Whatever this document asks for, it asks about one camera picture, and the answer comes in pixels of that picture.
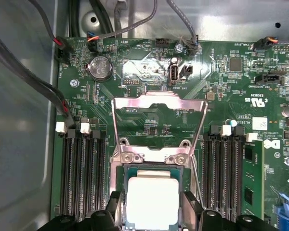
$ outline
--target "green circuit board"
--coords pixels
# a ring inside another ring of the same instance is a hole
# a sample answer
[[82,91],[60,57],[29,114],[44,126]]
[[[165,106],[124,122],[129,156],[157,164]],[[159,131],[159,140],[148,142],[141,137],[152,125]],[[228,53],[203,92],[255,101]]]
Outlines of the green circuit board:
[[[109,59],[114,73],[109,80],[96,82],[85,68],[94,57],[87,48],[86,39],[67,40],[75,53],[70,55],[68,64],[60,63],[58,88],[69,103],[77,124],[85,117],[89,119],[91,129],[105,132],[105,159],[100,180],[103,188],[101,208],[105,207],[109,197],[109,158],[116,146],[111,99],[135,98],[145,90],[168,90],[182,99],[208,101],[206,119],[195,150],[200,179],[202,140],[211,125],[221,127],[230,119],[244,127],[245,134],[258,133],[258,139],[263,140],[263,147],[260,147],[264,150],[263,163],[260,163],[263,182],[255,183],[253,187],[257,187],[255,191],[259,191],[260,196],[263,194],[264,207],[259,205],[256,210],[260,212],[254,212],[246,211],[248,206],[242,206],[241,212],[257,215],[264,212],[271,218],[271,224],[278,226],[274,213],[278,193],[289,196],[289,166],[284,163],[289,156],[289,139],[285,139],[284,133],[289,133],[289,127],[282,115],[283,108],[289,106],[289,46],[276,45],[267,51],[254,51],[253,43],[248,42],[200,41],[196,56],[189,57],[187,47],[182,53],[174,51],[176,41],[170,42],[168,47],[156,47],[155,39],[108,38],[99,41],[98,55]],[[178,59],[179,71],[185,65],[192,65],[193,73],[184,80],[169,84],[168,66],[172,57]],[[255,84],[254,78],[262,73],[281,75],[284,83]],[[75,88],[70,86],[73,79],[79,82]],[[147,109],[125,108],[117,110],[118,133],[120,137],[128,138],[132,145],[150,148],[179,146],[183,139],[192,139],[201,116],[187,110],[170,110],[164,105],[152,105]],[[56,120],[63,121],[63,118],[57,115]],[[62,204],[63,143],[61,137],[55,138],[52,217],[60,213]],[[244,178],[253,174],[250,167],[246,170],[244,166],[246,163],[243,165],[243,182]]]

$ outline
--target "black connector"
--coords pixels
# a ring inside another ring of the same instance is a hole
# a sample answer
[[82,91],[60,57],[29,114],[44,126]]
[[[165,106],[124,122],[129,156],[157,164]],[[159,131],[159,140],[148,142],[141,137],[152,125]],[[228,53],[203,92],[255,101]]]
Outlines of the black connector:
[[169,39],[166,39],[166,38],[157,38],[155,39],[155,47],[156,48],[167,48],[169,47]]
[[98,53],[98,40],[88,42],[87,47],[91,53]]
[[257,42],[254,43],[253,49],[254,50],[268,50],[270,49],[274,43],[269,39],[273,39],[272,37],[265,37],[261,38]]
[[261,74],[254,79],[254,83],[258,84],[269,84],[275,83],[279,85],[284,85],[284,78],[279,75],[271,75],[271,74]]
[[74,53],[75,52],[73,47],[68,43],[68,41],[65,38],[57,36],[56,40],[61,43],[61,45],[58,45],[57,43],[56,44],[57,44],[58,48],[60,50],[62,50],[63,52],[66,52],[66,53]]

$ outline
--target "wire bundle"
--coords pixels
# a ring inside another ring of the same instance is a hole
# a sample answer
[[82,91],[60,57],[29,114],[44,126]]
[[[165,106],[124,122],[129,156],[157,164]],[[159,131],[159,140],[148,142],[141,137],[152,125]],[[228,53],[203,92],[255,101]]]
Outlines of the wire bundle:
[[65,98],[61,91],[51,84],[43,81],[28,70],[17,58],[8,50],[4,43],[0,40],[0,62],[8,68],[13,74],[17,75],[29,86],[37,92],[45,96],[51,101],[57,110],[66,119],[66,126],[68,128],[75,125],[71,112],[67,106]]
[[138,21],[138,22],[136,22],[136,23],[134,23],[134,24],[126,27],[126,28],[123,28],[123,29],[121,29],[121,30],[118,30],[118,31],[115,31],[115,32],[112,32],[112,33],[108,33],[108,34],[99,35],[99,36],[95,36],[95,37],[89,38],[89,39],[88,39],[88,42],[90,42],[90,41],[92,41],[92,40],[97,40],[97,39],[109,38],[109,37],[112,37],[112,36],[120,35],[120,34],[122,34],[122,33],[126,33],[126,32],[128,32],[128,31],[130,31],[130,30],[133,30],[133,29],[135,29],[136,27],[138,27],[138,26],[140,26],[140,25],[142,25],[142,24],[150,21],[150,20],[154,17],[157,9],[158,9],[158,0],[154,0],[154,8],[153,8],[153,11],[152,11],[152,13],[151,13],[147,18],[145,18],[145,19],[143,19],[143,20],[140,20],[140,21]]

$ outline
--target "dimm slot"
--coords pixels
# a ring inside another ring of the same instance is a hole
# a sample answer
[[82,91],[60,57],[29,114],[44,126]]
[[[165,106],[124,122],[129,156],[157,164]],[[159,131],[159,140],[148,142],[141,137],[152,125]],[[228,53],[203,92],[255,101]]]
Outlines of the dimm slot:
[[203,153],[202,153],[202,177],[201,177],[201,194],[203,196],[203,202],[205,207],[208,207],[207,198],[208,198],[208,155],[209,155],[209,141],[207,133],[204,137],[203,142]]

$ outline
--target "integrated circuit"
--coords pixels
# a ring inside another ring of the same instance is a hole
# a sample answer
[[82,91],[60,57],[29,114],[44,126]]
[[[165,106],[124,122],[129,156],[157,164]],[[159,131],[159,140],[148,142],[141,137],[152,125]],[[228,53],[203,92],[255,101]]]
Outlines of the integrated circuit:
[[242,71],[242,59],[230,59],[230,71]]
[[252,201],[253,201],[253,191],[250,190],[249,188],[245,188],[244,189],[244,200],[249,203],[250,205],[252,205]]

